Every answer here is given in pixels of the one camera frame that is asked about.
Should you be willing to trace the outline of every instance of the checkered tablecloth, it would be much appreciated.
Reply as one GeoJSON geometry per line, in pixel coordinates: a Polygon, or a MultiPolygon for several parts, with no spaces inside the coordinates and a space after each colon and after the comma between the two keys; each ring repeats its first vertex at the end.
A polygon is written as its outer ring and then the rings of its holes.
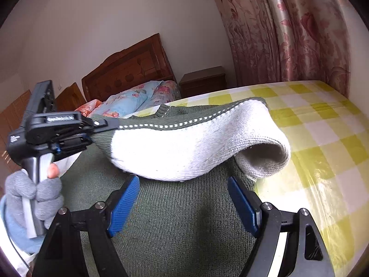
{"type": "MultiPolygon", "coordinates": [[[[287,167],[258,180],[256,192],[281,210],[309,209],[336,276],[347,276],[369,243],[369,121],[321,81],[245,86],[168,104],[220,105],[248,97],[266,100],[292,150],[287,167]]],[[[152,114],[158,107],[135,115],[152,114]]],[[[279,258],[283,248],[278,247],[279,258]]]]}

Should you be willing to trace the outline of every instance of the wooden nightstand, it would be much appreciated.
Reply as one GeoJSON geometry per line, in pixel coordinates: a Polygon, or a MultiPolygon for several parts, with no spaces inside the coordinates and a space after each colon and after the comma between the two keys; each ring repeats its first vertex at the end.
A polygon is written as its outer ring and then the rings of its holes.
{"type": "Polygon", "coordinates": [[[227,89],[226,73],[221,66],[184,74],[179,82],[182,98],[227,89]]]}

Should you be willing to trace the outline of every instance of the blue gripper pad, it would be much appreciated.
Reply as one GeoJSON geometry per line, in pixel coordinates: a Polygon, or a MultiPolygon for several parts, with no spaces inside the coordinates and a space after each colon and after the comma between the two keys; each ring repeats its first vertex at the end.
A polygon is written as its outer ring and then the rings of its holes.
{"type": "Polygon", "coordinates": [[[108,233],[111,237],[123,229],[125,220],[130,214],[131,208],[137,199],[139,191],[140,180],[137,176],[134,176],[130,185],[127,187],[126,191],[111,213],[110,225],[108,227],[108,233]]]}
{"type": "Polygon", "coordinates": [[[247,232],[250,232],[253,236],[255,236],[259,231],[256,223],[256,213],[252,209],[237,181],[233,177],[228,179],[228,193],[231,196],[244,228],[247,232]]]}

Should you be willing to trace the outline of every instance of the black wire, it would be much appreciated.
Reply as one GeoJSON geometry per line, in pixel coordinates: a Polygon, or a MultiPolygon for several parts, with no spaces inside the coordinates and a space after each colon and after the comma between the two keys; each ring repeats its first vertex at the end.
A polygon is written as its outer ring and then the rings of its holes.
{"type": "Polygon", "coordinates": [[[18,250],[14,247],[14,244],[12,242],[12,239],[9,236],[9,231],[8,231],[8,226],[6,226],[6,203],[4,203],[4,226],[5,226],[5,230],[6,230],[6,234],[9,238],[10,243],[12,244],[14,250],[16,251],[16,253],[18,254],[19,258],[22,260],[22,262],[24,263],[24,265],[27,267],[27,269],[30,269],[30,266],[27,264],[27,262],[23,259],[23,257],[21,256],[21,254],[19,254],[18,250]]]}

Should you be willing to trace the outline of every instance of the silver bolt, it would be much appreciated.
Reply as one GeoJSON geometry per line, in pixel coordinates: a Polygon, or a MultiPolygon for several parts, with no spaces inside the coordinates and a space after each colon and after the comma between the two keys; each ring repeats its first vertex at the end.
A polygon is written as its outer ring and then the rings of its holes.
{"type": "Polygon", "coordinates": [[[102,202],[102,201],[97,202],[97,203],[95,204],[95,207],[96,207],[97,209],[103,209],[103,208],[105,207],[105,203],[104,203],[104,202],[102,202]]]}
{"type": "Polygon", "coordinates": [[[269,202],[264,202],[263,203],[263,208],[269,211],[273,208],[273,205],[269,202]]]}
{"type": "Polygon", "coordinates": [[[67,213],[67,207],[62,207],[58,210],[59,214],[66,214],[67,213]]]}
{"type": "Polygon", "coordinates": [[[308,216],[309,215],[309,211],[306,208],[301,208],[300,212],[304,215],[304,216],[308,216]]]}

